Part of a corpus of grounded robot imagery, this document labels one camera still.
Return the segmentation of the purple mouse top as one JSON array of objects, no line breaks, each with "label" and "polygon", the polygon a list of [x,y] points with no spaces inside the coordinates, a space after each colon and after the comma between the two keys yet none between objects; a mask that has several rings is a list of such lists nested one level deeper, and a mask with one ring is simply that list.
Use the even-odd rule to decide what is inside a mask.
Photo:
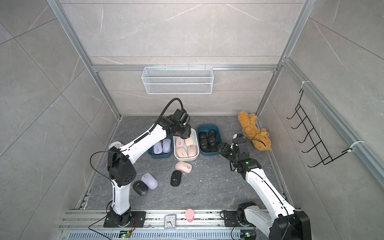
[{"label": "purple mouse top", "polygon": [[163,144],[162,141],[157,142],[153,145],[153,152],[155,155],[159,155],[163,153]]}]

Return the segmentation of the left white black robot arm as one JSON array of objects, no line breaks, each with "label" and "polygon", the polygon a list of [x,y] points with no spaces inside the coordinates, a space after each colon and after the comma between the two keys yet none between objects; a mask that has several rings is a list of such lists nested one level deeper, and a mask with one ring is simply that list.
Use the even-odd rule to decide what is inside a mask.
[{"label": "left white black robot arm", "polygon": [[177,109],[172,115],[159,117],[147,131],[130,143],[119,148],[110,147],[107,163],[113,187],[110,212],[118,226],[125,227],[131,220],[129,196],[131,183],[137,175],[134,163],[153,145],[168,136],[189,138],[191,126],[188,119],[186,110]]}]

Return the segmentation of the pink mouse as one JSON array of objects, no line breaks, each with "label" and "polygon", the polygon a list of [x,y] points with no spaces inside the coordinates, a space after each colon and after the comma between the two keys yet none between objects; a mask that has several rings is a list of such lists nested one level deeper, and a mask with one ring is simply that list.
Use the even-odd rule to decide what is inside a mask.
[{"label": "pink mouse", "polygon": [[193,166],[189,164],[188,162],[177,162],[175,164],[175,169],[177,171],[181,171],[183,173],[190,173],[193,169]]},{"label": "pink mouse", "polygon": [[186,142],[181,137],[176,137],[175,146],[176,148],[184,148],[186,146]]},{"label": "pink mouse", "polygon": [[194,143],[194,137],[193,136],[190,136],[189,138],[185,139],[185,146],[186,147],[189,147],[189,146],[194,146],[195,143]]},{"label": "pink mouse", "polygon": [[187,152],[188,152],[188,157],[192,158],[197,155],[197,148],[195,145],[188,145],[187,146]]},{"label": "pink mouse", "polygon": [[179,147],[179,148],[176,148],[176,153],[178,155],[178,158],[180,159],[184,159],[184,158],[188,158],[188,153],[186,151],[186,149],[184,147]]}]

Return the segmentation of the purple mouse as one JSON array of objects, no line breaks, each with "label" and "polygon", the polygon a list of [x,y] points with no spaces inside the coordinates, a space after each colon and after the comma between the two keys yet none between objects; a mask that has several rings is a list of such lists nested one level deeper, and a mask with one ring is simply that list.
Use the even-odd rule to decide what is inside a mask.
[{"label": "purple mouse", "polygon": [[164,139],[162,142],[162,147],[163,147],[163,153],[168,154],[172,150],[172,140],[171,139]]},{"label": "purple mouse", "polygon": [[159,182],[153,177],[152,174],[150,173],[145,173],[142,177],[141,177],[141,181],[147,185],[147,187],[150,189],[150,190],[154,190],[158,187],[159,185]]},{"label": "purple mouse", "polygon": [[162,141],[157,142],[153,145],[153,152],[155,155],[159,155],[163,153],[163,144]]}]

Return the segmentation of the small white desk clock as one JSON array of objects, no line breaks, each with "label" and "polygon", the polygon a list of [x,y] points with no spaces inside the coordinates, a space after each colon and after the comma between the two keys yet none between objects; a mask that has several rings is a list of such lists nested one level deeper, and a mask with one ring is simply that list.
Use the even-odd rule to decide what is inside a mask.
[{"label": "small white desk clock", "polygon": [[177,227],[177,215],[170,214],[164,216],[164,229],[165,230],[174,230]]}]

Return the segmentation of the black mouse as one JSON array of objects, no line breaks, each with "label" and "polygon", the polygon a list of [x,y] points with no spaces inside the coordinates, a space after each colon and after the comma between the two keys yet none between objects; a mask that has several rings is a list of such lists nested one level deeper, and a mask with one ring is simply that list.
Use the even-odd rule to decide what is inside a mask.
[{"label": "black mouse", "polygon": [[179,170],[173,171],[171,175],[171,180],[170,180],[170,184],[172,187],[178,187],[180,185],[182,175],[183,175],[182,172]]},{"label": "black mouse", "polygon": [[148,193],[148,186],[141,180],[133,183],[133,190],[140,196],[144,196]]},{"label": "black mouse", "polygon": [[207,141],[208,141],[208,144],[209,144],[210,148],[214,148],[214,147],[216,147],[218,145],[217,140],[216,140],[216,138],[214,136],[209,136],[207,138]]},{"label": "black mouse", "polygon": [[210,146],[209,146],[207,138],[201,138],[200,139],[200,149],[201,149],[201,151],[203,151],[205,153],[209,152]]},{"label": "black mouse", "polygon": [[206,132],[199,132],[198,137],[199,137],[199,140],[206,139],[207,133]]},{"label": "black mouse", "polygon": [[208,138],[213,137],[215,138],[217,135],[217,132],[215,130],[209,130],[208,132]]}]

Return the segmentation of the purple mouse bottom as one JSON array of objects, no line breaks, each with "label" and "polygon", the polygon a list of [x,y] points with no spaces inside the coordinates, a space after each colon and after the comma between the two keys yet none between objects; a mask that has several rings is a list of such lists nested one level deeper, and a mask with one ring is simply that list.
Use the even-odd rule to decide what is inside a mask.
[{"label": "purple mouse bottom", "polygon": [[172,140],[171,139],[164,139],[162,142],[162,147],[163,147],[163,153],[168,154],[172,150]]}]

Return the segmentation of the pink cylinder object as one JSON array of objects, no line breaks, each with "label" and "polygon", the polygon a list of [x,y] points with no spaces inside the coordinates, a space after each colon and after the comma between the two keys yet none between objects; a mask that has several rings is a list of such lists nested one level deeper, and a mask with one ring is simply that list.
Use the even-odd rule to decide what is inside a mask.
[{"label": "pink cylinder object", "polygon": [[194,210],[192,210],[192,209],[187,209],[187,210],[185,211],[185,218],[186,218],[186,221],[187,221],[187,222],[189,222],[189,223],[193,222],[194,219],[195,219],[195,212],[194,212]]}]

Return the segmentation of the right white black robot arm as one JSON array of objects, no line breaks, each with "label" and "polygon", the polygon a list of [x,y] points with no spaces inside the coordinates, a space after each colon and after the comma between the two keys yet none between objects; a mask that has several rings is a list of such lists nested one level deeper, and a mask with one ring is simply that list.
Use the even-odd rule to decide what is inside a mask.
[{"label": "right white black robot arm", "polygon": [[269,240],[311,240],[310,218],[289,204],[272,185],[260,163],[250,157],[247,140],[244,135],[236,134],[230,145],[218,145],[218,153],[229,160],[231,170],[239,173],[256,191],[268,211],[263,212],[251,202],[241,204],[239,221],[254,225]]}]

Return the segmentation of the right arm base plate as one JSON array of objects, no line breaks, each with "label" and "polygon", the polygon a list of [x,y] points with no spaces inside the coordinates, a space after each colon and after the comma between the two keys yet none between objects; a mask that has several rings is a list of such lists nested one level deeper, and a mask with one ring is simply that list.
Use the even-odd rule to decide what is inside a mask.
[{"label": "right arm base plate", "polygon": [[224,220],[225,227],[234,227],[240,223],[237,211],[222,210],[220,216]]}]

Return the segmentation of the teal storage box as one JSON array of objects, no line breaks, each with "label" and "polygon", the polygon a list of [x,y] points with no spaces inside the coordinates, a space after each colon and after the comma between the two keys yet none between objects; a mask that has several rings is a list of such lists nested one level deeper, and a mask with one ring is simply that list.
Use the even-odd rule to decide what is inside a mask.
[{"label": "teal storage box", "polygon": [[171,152],[168,153],[168,154],[164,154],[164,153],[162,153],[162,154],[159,154],[159,155],[155,155],[154,152],[153,152],[153,146],[152,146],[152,147],[150,147],[149,150],[148,150],[148,154],[149,154],[152,158],[154,158],[154,159],[164,159],[164,158],[168,158],[168,157],[170,157],[170,156],[172,155],[172,151],[173,151],[173,138],[172,138],[172,137],[167,137],[167,138],[172,140],[172,150],[171,150]]},{"label": "teal storage box", "polygon": [[200,152],[201,152],[201,154],[203,156],[216,156],[216,155],[219,154],[219,152],[218,152],[219,145],[222,143],[222,138],[221,138],[221,134],[220,134],[218,126],[216,126],[214,124],[199,125],[198,128],[197,128],[197,136],[198,136],[199,132],[206,132],[207,133],[207,138],[208,138],[209,130],[215,130],[217,132],[216,140],[217,140],[218,145],[216,147],[214,147],[214,148],[210,148],[209,152],[205,153],[205,152],[201,151],[201,149],[200,149],[200,140],[199,140],[199,137],[198,137],[198,144],[199,144],[198,146],[199,146]]}]

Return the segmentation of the left teal storage box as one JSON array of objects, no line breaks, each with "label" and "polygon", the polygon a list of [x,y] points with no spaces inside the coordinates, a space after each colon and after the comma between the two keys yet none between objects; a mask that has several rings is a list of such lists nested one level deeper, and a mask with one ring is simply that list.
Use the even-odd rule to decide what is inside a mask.
[{"label": "left teal storage box", "polygon": [[167,138],[172,140],[172,150],[171,150],[171,152],[168,153],[168,154],[164,154],[164,153],[162,153],[162,154],[159,154],[159,155],[155,155],[154,152],[153,152],[153,146],[152,146],[152,147],[150,147],[149,150],[148,150],[148,154],[149,154],[152,158],[154,158],[154,159],[164,159],[164,158],[168,158],[168,157],[170,157],[170,156],[172,155],[172,151],[173,151],[173,138],[172,138],[172,137],[167,137]]}]

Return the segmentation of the right teal storage box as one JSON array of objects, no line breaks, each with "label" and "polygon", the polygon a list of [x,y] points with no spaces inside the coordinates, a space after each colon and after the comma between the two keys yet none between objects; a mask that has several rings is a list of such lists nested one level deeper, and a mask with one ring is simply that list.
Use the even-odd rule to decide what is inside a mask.
[{"label": "right teal storage box", "polygon": [[216,156],[216,155],[219,154],[219,152],[218,152],[219,145],[222,143],[222,138],[221,138],[221,134],[220,134],[218,126],[216,126],[214,124],[199,125],[198,128],[197,128],[197,136],[198,136],[199,132],[206,132],[207,133],[207,138],[208,138],[209,130],[215,130],[217,132],[216,140],[217,140],[218,145],[216,147],[214,147],[214,148],[210,148],[209,152],[205,153],[205,152],[201,151],[201,149],[200,149],[200,140],[199,140],[199,137],[198,137],[198,144],[199,144],[198,146],[199,146],[200,152],[201,152],[201,154],[203,156]]}]

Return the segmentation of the black wall hook rack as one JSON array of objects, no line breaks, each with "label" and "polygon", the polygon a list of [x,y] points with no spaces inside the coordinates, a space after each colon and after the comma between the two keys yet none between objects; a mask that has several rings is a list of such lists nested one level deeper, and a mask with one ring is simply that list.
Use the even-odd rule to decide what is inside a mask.
[{"label": "black wall hook rack", "polygon": [[293,120],[294,118],[298,118],[300,122],[297,124],[296,127],[291,127],[292,130],[299,129],[300,127],[303,127],[306,131],[306,135],[302,141],[298,141],[300,144],[304,144],[307,139],[310,140],[310,143],[312,144],[311,148],[307,151],[301,151],[303,154],[310,153],[312,150],[315,150],[318,157],[320,158],[320,161],[314,165],[308,165],[309,168],[315,168],[319,165],[326,166],[329,163],[334,162],[335,160],[339,159],[340,157],[352,153],[354,151],[355,145],[357,144],[363,144],[365,141],[356,141],[352,143],[347,149],[341,151],[341,153],[337,157],[332,157],[331,153],[327,149],[324,141],[320,137],[320,133],[315,128],[314,124],[310,120],[308,114],[304,110],[304,108],[301,105],[301,100],[304,95],[304,90],[300,89],[299,91],[300,97],[298,100],[298,103],[295,107],[295,111],[291,117],[286,117],[287,120]]}]

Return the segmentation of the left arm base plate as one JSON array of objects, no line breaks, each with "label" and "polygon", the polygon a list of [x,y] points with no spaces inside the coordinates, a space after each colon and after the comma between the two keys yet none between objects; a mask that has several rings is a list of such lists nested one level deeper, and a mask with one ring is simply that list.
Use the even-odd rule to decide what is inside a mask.
[{"label": "left arm base plate", "polygon": [[129,212],[122,215],[116,214],[114,211],[107,213],[106,219],[104,221],[104,228],[128,228],[128,227],[138,227],[142,228],[146,220],[146,212]]}]

